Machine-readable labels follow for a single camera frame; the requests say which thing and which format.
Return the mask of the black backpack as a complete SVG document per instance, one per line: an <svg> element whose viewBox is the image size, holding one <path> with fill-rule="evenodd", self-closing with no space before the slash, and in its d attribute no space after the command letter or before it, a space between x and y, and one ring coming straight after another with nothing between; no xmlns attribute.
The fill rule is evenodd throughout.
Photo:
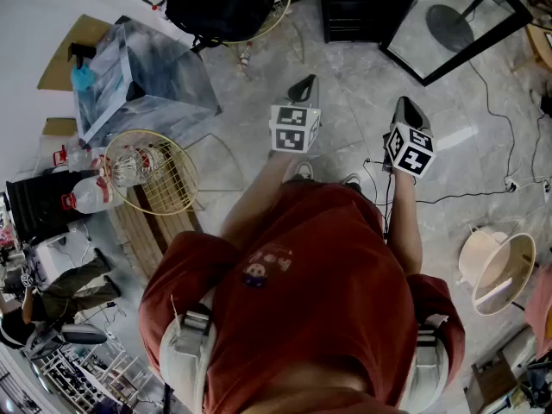
<svg viewBox="0 0 552 414"><path fill-rule="evenodd" d="M275 0L166 0L165 15L194 37L195 44L217 47L252 39Z"/></svg>

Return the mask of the pink cloth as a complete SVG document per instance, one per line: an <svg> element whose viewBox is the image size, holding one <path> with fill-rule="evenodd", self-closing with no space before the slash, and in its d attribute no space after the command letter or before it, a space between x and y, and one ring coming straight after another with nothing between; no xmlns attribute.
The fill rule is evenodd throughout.
<svg viewBox="0 0 552 414"><path fill-rule="evenodd" d="M524 314L536 338L536 358L541 359L552 350L552 264L539 269Z"/></svg>

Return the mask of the person's left forearm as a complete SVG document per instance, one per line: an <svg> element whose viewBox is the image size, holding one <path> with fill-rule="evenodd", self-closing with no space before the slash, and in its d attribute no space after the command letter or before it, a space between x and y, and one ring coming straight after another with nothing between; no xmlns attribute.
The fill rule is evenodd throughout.
<svg viewBox="0 0 552 414"><path fill-rule="evenodd" d="M243 250L273 207L286 173L299 154L275 152L223 221L219 236Z"/></svg>

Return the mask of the black angled bracket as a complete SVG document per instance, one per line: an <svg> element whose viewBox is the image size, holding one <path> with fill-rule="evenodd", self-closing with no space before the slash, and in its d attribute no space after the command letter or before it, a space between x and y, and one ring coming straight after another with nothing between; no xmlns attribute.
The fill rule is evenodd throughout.
<svg viewBox="0 0 552 414"><path fill-rule="evenodd" d="M68 47L68 61L72 57L76 60L76 67L80 69L85 59L93 59L97 54L97 49L91 46L86 46L78 43L72 42Z"/></svg>

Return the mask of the person's red shirt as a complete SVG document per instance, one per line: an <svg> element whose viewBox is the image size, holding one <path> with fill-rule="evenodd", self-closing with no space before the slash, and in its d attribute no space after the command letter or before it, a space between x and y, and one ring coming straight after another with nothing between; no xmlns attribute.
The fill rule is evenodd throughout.
<svg viewBox="0 0 552 414"><path fill-rule="evenodd" d="M414 372L455 378L447 284L406 276L375 206L337 184L279 188L248 245L184 232L142 296L140 331L199 414L405 414Z"/></svg>

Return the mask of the blue cloth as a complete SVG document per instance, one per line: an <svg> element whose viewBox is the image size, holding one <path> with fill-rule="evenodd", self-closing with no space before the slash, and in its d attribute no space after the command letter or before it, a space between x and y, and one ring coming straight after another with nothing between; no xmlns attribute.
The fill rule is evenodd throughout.
<svg viewBox="0 0 552 414"><path fill-rule="evenodd" d="M75 91L86 91L94 84L95 75L88 65L83 64L81 67L73 67L70 80Z"/></svg>

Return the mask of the small red-label bottle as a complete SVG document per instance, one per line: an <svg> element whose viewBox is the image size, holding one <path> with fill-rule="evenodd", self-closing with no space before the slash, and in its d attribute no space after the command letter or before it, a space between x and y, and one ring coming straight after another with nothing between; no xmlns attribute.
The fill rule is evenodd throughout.
<svg viewBox="0 0 552 414"><path fill-rule="evenodd" d="M251 41L248 41L247 45L245 46L245 49L241 52L241 54L239 56L240 68L241 68L241 70L244 74L247 73L248 64L249 64L249 61L250 61L250 56L251 56L250 48L251 48L251 46L253 46L253 43Z"/></svg>

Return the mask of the wooden slat bench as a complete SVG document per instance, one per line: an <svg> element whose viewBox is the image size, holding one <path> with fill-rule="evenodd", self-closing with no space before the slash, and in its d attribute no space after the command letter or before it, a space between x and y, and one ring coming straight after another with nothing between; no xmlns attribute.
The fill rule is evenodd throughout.
<svg viewBox="0 0 552 414"><path fill-rule="evenodd" d="M194 211L156 216L137 210L125 201L110 213L110 218L123 239L133 269L144 280L151 278L179 233L199 228Z"/></svg>

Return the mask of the large clear water jug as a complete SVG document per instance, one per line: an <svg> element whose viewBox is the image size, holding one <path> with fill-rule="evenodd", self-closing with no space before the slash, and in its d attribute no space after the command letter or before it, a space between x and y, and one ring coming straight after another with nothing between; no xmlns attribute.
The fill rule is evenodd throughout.
<svg viewBox="0 0 552 414"><path fill-rule="evenodd" d="M53 165L66 166L69 172L100 170L105 154L104 147L79 148L65 145L53 153Z"/></svg>
<svg viewBox="0 0 552 414"><path fill-rule="evenodd" d="M61 196L63 210L94 214L110 210L124 203L124 198L102 176L81 179L72 192Z"/></svg>

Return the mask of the cardboard sheet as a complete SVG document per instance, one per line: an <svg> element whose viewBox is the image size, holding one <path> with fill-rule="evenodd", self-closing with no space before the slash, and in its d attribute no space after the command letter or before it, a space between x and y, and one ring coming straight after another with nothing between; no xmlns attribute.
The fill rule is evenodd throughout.
<svg viewBox="0 0 552 414"><path fill-rule="evenodd" d="M78 133L77 123L74 118L49 117L41 132L43 135L68 136Z"/></svg>
<svg viewBox="0 0 552 414"><path fill-rule="evenodd" d="M111 27L112 25L107 22L88 15L81 15L50 59L44 73L41 75L37 89L72 91L70 75L76 60L74 58L69 59L69 46L72 43L77 43L95 47Z"/></svg>

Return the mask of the black ribbed box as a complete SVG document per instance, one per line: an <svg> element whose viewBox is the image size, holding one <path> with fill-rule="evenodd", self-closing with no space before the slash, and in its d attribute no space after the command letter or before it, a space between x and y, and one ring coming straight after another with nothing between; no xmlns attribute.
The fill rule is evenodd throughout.
<svg viewBox="0 0 552 414"><path fill-rule="evenodd" d="M68 224L85 217L77 210L65 210L62 196L96 171L52 172L16 182L7 182L4 196L8 199L18 239L29 245L67 232Z"/></svg>

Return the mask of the person's right forearm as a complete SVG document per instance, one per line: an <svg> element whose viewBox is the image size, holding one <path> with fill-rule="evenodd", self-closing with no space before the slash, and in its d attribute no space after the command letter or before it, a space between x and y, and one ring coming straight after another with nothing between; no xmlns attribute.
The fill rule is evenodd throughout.
<svg viewBox="0 0 552 414"><path fill-rule="evenodd" d="M387 246L406 276L420 274L423 246L417 222L414 178L394 169L394 195Z"/></svg>

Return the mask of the beige round bucket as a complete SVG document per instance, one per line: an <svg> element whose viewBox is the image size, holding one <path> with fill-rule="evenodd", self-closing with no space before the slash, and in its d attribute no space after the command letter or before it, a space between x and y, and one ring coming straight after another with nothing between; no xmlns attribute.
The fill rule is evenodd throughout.
<svg viewBox="0 0 552 414"><path fill-rule="evenodd" d="M492 316L516 300L527 285L536 258L533 237L508 235L492 226L471 230L461 249L460 282L471 288L474 310Z"/></svg>

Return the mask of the white shelf rack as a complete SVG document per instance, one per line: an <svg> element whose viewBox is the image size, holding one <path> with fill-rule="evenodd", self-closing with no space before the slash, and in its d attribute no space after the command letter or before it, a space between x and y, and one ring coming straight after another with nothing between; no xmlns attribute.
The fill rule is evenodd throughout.
<svg viewBox="0 0 552 414"><path fill-rule="evenodd" d="M135 414L138 404L151 401L144 391L153 375L112 341L64 345L37 359L33 370L74 405L77 414L95 410Z"/></svg>

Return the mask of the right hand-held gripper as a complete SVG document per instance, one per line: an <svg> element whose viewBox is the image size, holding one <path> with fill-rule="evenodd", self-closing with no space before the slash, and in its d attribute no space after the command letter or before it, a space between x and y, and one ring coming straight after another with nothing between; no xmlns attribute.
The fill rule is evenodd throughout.
<svg viewBox="0 0 552 414"><path fill-rule="evenodd" d="M436 157L429 118L410 98L398 99L385 149L392 167L422 178Z"/></svg>

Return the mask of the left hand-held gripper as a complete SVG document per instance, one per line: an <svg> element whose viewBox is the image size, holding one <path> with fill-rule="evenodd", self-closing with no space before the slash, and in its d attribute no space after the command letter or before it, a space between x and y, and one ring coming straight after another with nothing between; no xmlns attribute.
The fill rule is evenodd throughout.
<svg viewBox="0 0 552 414"><path fill-rule="evenodd" d="M292 104L307 101L309 107L320 103L319 78L314 74L291 86L287 98ZM317 138L321 126L321 110L297 105L271 106L269 129L272 150L306 154Z"/></svg>

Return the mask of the wooden chair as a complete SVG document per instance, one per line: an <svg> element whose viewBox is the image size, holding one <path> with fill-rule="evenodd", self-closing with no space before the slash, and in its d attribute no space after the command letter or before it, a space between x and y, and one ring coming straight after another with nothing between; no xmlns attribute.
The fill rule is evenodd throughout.
<svg viewBox="0 0 552 414"><path fill-rule="evenodd" d="M542 28L528 24L524 30L530 43L531 55L525 61L514 66L511 72L514 73L529 63L535 63L552 72L552 28Z"/></svg>

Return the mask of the plastic bottle with red label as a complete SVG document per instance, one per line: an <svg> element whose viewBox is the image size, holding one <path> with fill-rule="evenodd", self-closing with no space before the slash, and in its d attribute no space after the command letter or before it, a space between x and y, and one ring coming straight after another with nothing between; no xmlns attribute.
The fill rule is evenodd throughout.
<svg viewBox="0 0 552 414"><path fill-rule="evenodd" d="M165 155L154 147L124 146L105 160L106 174L117 188L153 181L162 175Z"/></svg>

